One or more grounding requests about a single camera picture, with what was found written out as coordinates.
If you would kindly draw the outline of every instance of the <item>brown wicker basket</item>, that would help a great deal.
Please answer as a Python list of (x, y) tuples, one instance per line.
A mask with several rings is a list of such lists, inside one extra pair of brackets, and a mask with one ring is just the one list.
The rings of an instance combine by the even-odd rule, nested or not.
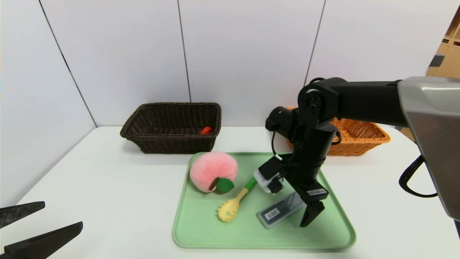
[[(131, 115), (120, 135), (144, 153), (209, 152), (219, 134), (221, 117), (217, 103), (148, 103)], [(213, 132), (200, 135), (206, 126)]]
[(334, 118), (332, 124), (340, 131), (342, 142), (330, 147), (328, 152), (330, 156), (360, 156), (391, 139), (386, 132), (372, 122)]

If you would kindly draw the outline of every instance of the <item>green handle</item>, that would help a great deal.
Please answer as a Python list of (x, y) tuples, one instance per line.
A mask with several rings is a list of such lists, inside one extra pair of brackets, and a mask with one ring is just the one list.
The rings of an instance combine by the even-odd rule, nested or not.
[(253, 177), (251, 178), (251, 180), (249, 180), (249, 182), (246, 183), (246, 185), (244, 186), (244, 188), (246, 188), (248, 191), (250, 191), (254, 185), (257, 184), (257, 180)]

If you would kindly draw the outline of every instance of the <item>label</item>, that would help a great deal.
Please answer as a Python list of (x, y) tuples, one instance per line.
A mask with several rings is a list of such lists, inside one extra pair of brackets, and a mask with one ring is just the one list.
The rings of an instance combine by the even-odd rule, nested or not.
[(269, 211), (268, 213), (265, 214), (265, 218), (267, 220), (272, 219), (274, 216), (280, 214), (280, 211), (277, 208), (274, 208), (273, 210)]
[(313, 195), (319, 195), (319, 194), (326, 194), (328, 193), (325, 189), (316, 189), (316, 190), (311, 190), (307, 191), (308, 195), (313, 196)]

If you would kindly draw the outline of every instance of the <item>yellow spaghetti spoon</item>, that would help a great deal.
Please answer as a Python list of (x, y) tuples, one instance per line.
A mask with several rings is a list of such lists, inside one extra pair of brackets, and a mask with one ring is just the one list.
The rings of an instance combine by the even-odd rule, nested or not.
[(244, 186), (238, 196), (234, 199), (224, 202), (218, 211), (218, 216), (223, 222), (231, 221), (236, 213), (238, 212), (238, 207), (240, 206), (241, 199), (257, 184), (257, 180), (252, 177), (249, 182)]

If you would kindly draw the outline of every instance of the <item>wooden cabinet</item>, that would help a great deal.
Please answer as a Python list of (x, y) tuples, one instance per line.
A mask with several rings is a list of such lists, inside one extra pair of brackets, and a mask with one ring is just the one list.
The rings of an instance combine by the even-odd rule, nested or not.
[(440, 67), (430, 67), (429, 77), (460, 77), (460, 8), (452, 20), (437, 53), (444, 54)]

